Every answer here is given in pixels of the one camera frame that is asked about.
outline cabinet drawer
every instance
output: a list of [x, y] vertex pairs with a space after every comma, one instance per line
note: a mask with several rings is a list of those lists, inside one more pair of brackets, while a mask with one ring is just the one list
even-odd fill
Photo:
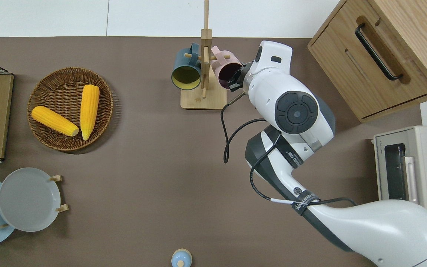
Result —
[[367, 0], [341, 1], [309, 44], [362, 122], [427, 100], [427, 70], [379, 11]]

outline mug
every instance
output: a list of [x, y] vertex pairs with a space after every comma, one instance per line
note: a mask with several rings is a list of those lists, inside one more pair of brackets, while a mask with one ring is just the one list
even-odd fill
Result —
[[199, 45], [192, 43], [190, 48], [181, 49], [174, 61], [171, 80], [181, 90], [192, 90], [200, 84], [201, 64], [199, 60]]
[[211, 61], [212, 70], [220, 85], [228, 89], [227, 82], [234, 76], [234, 73], [242, 67], [236, 56], [230, 51], [220, 51], [217, 46], [212, 47], [213, 55], [217, 58]]

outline brown tabletop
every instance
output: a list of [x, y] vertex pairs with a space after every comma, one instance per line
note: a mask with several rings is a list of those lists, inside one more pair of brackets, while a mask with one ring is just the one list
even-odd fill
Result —
[[[335, 138], [293, 176], [322, 199], [378, 200], [370, 139], [420, 125], [419, 106], [360, 124], [307, 50], [309, 39], [272, 40], [293, 47], [291, 74], [337, 117]], [[251, 189], [244, 150], [266, 123], [241, 130], [230, 146], [230, 162], [223, 163], [220, 112], [183, 110], [171, 83], [176, 52], [193, 41], [200, 38], [0, 38], [0, 66], [16, 75], [0, 181], [22, 167], [61, 174], [59, 187], [70, 205], [45, 230], [15, 230], [0, 243], [0, 266], [168, 267], [182, 247], [193, 254], [195, 267], [374, 266], [329, 243], [290, 206], [265, 201]], [[247, 62], [260, 42], [212, 43]], [[101, 139], [71, 154], [41, 144], [26, 119], [37, 82], [68, 66], [95, 71], [115, 97]], [[228, 99], [235, 95], [229, 92]], [[225, 112], [229, 133], [257, 117], [247, 98]], [[279, 197], [266, 182], [255, 181], [265, 194]]]

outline pink mug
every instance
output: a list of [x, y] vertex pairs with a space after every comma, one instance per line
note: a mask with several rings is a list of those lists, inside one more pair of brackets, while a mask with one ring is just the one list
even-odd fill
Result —
[[237, 71], [242, 63], [238, 61], [236, 56], [230, 51], [220, 51], [217, 46], [212, 47], [213, 55], [217, 58], [212, 60], [210, 63], [212, 65], [212, 70], [215, 73], [215, 76], [218, 79], [220, 85], [228, 89], [227, 82], [230, 78], [233, 77], [235, 71]]

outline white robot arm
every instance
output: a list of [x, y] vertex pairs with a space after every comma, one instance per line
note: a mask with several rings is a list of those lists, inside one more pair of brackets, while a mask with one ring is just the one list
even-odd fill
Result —
[[427, 210], [409, 201], [376, 201], [349, 208], [319, 202], [291, 176], [335, 131], [329, 107], [290, 76], [291, 47], [262, 41], [256, 59], [230, 80], [270, 123], [248, 141], [245, 157], [327, 240], [380, 267], [427, 267]]

